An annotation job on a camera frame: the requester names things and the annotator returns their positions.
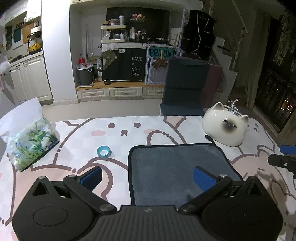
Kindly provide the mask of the cartoon bear tablecloth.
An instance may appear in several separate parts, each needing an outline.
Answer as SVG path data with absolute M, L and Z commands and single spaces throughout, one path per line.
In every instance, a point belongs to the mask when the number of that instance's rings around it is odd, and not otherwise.
M 16 240 L 11 226 L 13 213 L 39 176 L 59 181 L 99 165 L 103 179 L 95 194 L 121 207 L 131 203 L 127 172 L 131 148 L 207 141 L 199 116 L 90 118 L 60 121 L 52 127 L 59 144 L 27 170 L 18 172 L 6 155 L 1 159 L 1 240 Z M 111 156 L 99 158 L 100 146 L 108 146 Z M 239 147 L 221 145 L 221 149 L 242 178 L 257 176 L 269 191 L 283 216 L 278 239 L 295 240 L 295 180 L 286 169 L 269 165 L 268 156 L 280 150 L 264 127 L 250 119 L 243 143 Z

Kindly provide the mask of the black have a nice day cloth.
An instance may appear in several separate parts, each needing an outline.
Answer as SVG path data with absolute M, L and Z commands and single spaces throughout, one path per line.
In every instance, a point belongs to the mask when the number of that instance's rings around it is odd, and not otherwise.
M 102 53 L 102 80 L 139 81 L 145 79 L 145 48 L 119 48 Z

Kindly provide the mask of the blue tape roll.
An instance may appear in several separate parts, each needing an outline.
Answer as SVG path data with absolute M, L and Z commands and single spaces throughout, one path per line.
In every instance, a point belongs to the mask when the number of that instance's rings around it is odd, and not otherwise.
M 111 149 L 108 146 L 100 146 L 97 149 L 97 155 L 101 159 L 106 159 L 112 154 Z

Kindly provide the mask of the white kitchen cabinet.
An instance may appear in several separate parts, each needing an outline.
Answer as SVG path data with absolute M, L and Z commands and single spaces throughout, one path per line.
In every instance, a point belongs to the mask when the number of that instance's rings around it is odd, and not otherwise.
M 53 101 L 42 52 L 15 61 L 11 64 L 10 71 L 19 102 L 34 97 L 41 103 Z

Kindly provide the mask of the white cat-shaped ceramic bowl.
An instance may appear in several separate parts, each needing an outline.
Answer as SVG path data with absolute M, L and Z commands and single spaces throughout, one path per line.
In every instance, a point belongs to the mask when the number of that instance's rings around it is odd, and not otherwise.
M 235 116 L 228 111 L 229 107 L 222 102 L 210 107 L 203 116 L 202 128 L 215 141 L 229 147 L 237 147 L 245 139 L 249 117 L 240 112 Z

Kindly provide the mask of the floral tissue pack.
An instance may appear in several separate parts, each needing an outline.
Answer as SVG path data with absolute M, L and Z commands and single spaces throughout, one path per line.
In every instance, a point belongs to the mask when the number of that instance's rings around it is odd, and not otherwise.
M 1 118 L 1 139 L 6 143 L 11 164 L 20 172 L 45 156 L 59 142 L 36 97 Z

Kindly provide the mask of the poison sign pegboard crate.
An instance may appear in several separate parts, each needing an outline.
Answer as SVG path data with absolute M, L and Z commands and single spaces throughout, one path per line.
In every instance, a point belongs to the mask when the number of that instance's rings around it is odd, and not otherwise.
M 164 85 L 169 60 L 176 55 L 176 47 L 168 45 L 147 45 L 145 84 Z

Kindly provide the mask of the white two-tier shelf rack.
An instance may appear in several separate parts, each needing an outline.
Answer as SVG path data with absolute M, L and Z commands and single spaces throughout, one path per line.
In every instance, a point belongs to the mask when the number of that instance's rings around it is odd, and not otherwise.
M 126 25 L 103 25 L 101 27 L 101 43 L 126 42 Z

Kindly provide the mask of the silver ornament behind cat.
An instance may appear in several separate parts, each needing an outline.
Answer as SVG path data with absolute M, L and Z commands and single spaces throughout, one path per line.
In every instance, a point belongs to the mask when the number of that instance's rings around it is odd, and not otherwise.
M 234 114 L 235 116 L 238 116 L 239 111 L 238 108 L 235 106 L 235 103 L 238 102 L 239 99 L 235 99 L 235 100 L 228 100 L 228 102 L 231 103 L 231 106 L 229 107 L 228 111 L 231 112 L 232 114 Z

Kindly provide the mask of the black hanging jacket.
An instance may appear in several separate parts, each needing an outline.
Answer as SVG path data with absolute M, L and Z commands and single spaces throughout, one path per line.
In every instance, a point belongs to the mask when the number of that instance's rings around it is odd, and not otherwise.
M 190 10 L 181 42 L 182 56 L 208 61 L 215 42 L 215 20 L 200 10 Z

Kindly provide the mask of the grey towel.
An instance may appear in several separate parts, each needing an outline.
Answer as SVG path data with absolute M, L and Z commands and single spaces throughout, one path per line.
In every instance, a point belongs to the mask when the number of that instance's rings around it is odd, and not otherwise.
M 215 183 L 220 174 L 242 176 L 212 143 L 135 146 L 128 154 L 132 205 L 180 207 Z

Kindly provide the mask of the dark grey trash bin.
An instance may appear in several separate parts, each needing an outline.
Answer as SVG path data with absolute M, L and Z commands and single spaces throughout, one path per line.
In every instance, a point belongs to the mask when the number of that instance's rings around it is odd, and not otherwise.
M 94 68 L 93 64 L 80 63 L 76 66 L 78 81 L 80 85 L 90 85 L 93 83 Z

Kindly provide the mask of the dark upholstered chair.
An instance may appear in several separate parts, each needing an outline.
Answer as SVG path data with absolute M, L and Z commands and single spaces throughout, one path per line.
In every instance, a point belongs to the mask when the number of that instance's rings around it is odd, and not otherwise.
M 168 72 L 160 104 L 164 116 L 203 116 L 200 105 L 209 63 L 190 58 L 174 57 L 169 60 Z

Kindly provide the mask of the white drawer cabinet bench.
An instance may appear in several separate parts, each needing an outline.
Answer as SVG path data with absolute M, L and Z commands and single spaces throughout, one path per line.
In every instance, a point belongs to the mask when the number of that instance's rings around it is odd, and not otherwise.
M 80 102 L 98 100 L 133 100 L 161 99 L 163 85 L 145 84 L 144 82 L 112 82 L 110 85 L 97 81 L 92 86 L 77 87 L 76 93 Z

